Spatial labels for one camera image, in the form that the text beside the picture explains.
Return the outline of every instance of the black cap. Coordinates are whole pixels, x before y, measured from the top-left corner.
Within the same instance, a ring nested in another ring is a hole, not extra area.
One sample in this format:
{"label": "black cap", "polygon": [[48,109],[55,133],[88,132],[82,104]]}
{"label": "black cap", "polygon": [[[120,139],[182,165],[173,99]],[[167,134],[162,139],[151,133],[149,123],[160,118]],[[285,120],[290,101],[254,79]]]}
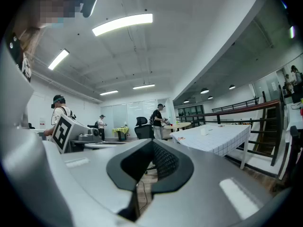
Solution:
{"label": "black cap", "polygon": [[56,95],[53,97],[53,102],[56,103],[57,101],[60,101],[61,99],[64,99],[62,95]]}

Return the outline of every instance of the man wearing black cap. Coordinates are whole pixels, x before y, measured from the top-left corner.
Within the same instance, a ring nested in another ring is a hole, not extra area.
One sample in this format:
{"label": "man wearing black cap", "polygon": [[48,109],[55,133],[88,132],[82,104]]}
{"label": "man wearing black cap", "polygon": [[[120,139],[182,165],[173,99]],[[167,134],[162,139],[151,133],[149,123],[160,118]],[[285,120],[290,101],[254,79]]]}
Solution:
{"label": "man wearing black cap", "polygon": [[107,126],[106,123],[103,123],[104,115],[102,114],[100,118],[98,119],[98,130],[99,134],[102,134],[102,140],[104,140],[104,126]]}
{"label": "man wearing black cap", "polygon": [[160,111],[163,110],[163,104],[158,104],[158,108],[153,111],[152,115],[154,117],[153,120],[153,131],[154,131],[154,136],[156,139],[162,139],[163,138],[163,128],[161,123],[165,122],[165,119],[162,119],[162,115]]}
{"label": "man wearing black cap", "polygon": [[45,130],[44,131],[45,136],[49,136],[53,134],[53,131],[55,129],[56,124],[58,123],[61,114],[65,114],[66,116],[72,116],[72,111],[66,106],[65,98],[62,95],[56,95],[53,97],[52,108],[55,109],[53,111],[52,122],[51,122],[51,124],[54,125],[54,127],[52,127],[49,130]]}

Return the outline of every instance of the paper notice on wall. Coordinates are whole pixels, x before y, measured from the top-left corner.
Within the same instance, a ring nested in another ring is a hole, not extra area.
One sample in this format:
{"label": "paper notice on wall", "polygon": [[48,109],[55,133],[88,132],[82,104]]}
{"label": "paper notice on wall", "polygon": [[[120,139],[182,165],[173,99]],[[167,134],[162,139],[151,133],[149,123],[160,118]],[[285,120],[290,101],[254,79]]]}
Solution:
{"label": "paper notice on wall", "polygon": [[275,84],[275,82],[272,82],[271,86],[273,87],[273,90],[276,91],[276,84]]}
{"label": "paper notice on wall", "polygon": [[45,130],[45,118],[39,119],[39,127],[41,130]]}

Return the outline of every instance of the white cup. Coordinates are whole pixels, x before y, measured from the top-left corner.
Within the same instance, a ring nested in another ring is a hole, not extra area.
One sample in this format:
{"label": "white cup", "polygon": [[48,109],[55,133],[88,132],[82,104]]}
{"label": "white cup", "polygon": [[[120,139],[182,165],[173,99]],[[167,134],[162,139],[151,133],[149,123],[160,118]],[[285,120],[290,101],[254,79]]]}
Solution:
{"label": "white cup", "polygon": [[201,129],[201,135],[203,135],[203,136],[206,135],[206,128]]}

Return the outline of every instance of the railing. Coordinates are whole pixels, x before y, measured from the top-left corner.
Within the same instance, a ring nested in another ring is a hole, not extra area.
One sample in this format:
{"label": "railing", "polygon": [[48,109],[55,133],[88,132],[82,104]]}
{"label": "railing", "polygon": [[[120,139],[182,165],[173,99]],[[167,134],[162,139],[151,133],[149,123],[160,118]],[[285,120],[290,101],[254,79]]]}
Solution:
{"label": "railing", "polygon": [[237,108],[245,108],[245,107],[248,107],[248,106],[257,105],[258,102],[259,102],[259,97],[251,99],[251,100],[247,100],[247,101],[244,101],[244,102],[241,102],[241,103],[237,103],[237,104],[232,104],[232,105],[219,107],[219,108],[213,108],[212,111],[213,111],[213,113],[216,113],[216,112],[223,112],[223,111],[233,110],[233,109],[237,109]]}
{"label": "railing", "polygon": [[[182,121],[185,121],[185,122],[193,122],[193,127],[195,127],[195,122],[211,122],[211,123],[221,124],[221,119],[220,119],[221,115],[245,113],[245,112],[251,112],[251,111],[255,111],[255,110],[261,110],[261,109],[272,108],[272,107],[276,108],[276,117],[275,118],[265,118],[265,114],[263,114],[263,117],[258,119],[258,120],[223,121],[223,123],[260,122],[260,124],[262,124],[262,123],[267,122],[267,121],[276,121],[276,124],[277,124],[276,131],[264,131],[263,128],[260,129],[259,131],[251,131],[251,133],[258,133],[258,134],[259,133],[266,134],[266,133],[276,132],[275,144],[269,144],[269,143],[249,140],[249,143],[252,143],[252,144],[270,145],[272,147],[275,147],[273,155],[262,153],[262,152],[257,152],[257,151],[254,151],[254,150],[249,150],[249,152],[253,153],[253,154],[262,155],[262,156],[266,156],[266,157],[271,157],[272,158],[271,166],[274,166],[274,164],[276,162],[276,157],[277,157],[277,154],[278,154],[278,151],[279,151],[279,145],[280,145],[280,140],[281,140],[281,136],[282,136],[282,128],[283,128],[282,110],[281,110],[282,107],[281,107],[281,103],[278,99],[270,101],[270,102],[264,102],[262,104],[247,106],[247,107],[243,107],[243,108],[237,108],[237,109],[233,109],[233,110],[221,111],[221,112],[216,112],[216,113],[208,113],[208,114],[207,113],[205,113],[205,114],[201,113],[201,114],[196,114],[196,115],[191,115],[191,116],[178,116],[177,118],[179,118],[181,120],[184,118],[185,120],[182,120]],[[207,121],[207,120],[195,119],[195,117],[208,117],[208,116],[216,116],[217,121]]]}

